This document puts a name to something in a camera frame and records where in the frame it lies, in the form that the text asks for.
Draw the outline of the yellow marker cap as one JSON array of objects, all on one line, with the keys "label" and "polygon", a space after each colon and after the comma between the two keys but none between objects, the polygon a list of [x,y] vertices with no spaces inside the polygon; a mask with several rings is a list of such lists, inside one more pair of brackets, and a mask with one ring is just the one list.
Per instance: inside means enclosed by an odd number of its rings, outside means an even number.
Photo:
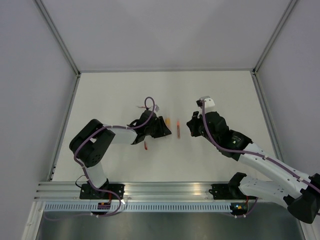
[{"label": "yellow marker cap", "polygon": [[165,118],[165,124],[170,127],[171,126],[171,119],[170,118]]}]

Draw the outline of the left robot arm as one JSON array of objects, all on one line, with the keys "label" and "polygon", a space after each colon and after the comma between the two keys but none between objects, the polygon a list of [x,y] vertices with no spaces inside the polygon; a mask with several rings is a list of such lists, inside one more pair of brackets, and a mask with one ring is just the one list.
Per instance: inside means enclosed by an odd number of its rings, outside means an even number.
[{"label": "left robot arm", "polygon": [[75,161],[87,178],[83,191],[93,194],[97,199],[104,199],[108,195],[109,180],[101,161],[110,145],[137,145],[147,136],[157,139],[171,134],[164,118],[150,110],[145,110],[139,119],[127,126],[104,125],[97,119],[90,120],[69,144]]}]

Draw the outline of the wooden orange highlighter pencil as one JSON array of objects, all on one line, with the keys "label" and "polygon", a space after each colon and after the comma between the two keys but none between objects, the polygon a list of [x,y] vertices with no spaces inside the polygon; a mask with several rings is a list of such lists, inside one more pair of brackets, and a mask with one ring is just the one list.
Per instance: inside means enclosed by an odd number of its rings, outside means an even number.
[{"label": "wooden orange highlighter pencil", "polygon": [[180,121],[176,121],[177,139],[181,139]]}]

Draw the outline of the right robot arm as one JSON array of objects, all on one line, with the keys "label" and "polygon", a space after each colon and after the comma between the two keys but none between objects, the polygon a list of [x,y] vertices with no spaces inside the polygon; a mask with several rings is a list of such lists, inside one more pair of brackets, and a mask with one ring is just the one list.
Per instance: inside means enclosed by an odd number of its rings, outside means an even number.
[{"label": "right robot arm", "polygon": [[216,111],[202,115],[195,111],[186,123],[192,137],[202,136],[225,157],[248,165],[270,179],[253,179],[238,172],[228,183],[228,194],[235,199],[242,195],[276,203],[306,224],[320,214],[320,175],[308,175],[276,158],[267,156],[246,135],[232,130]]}]

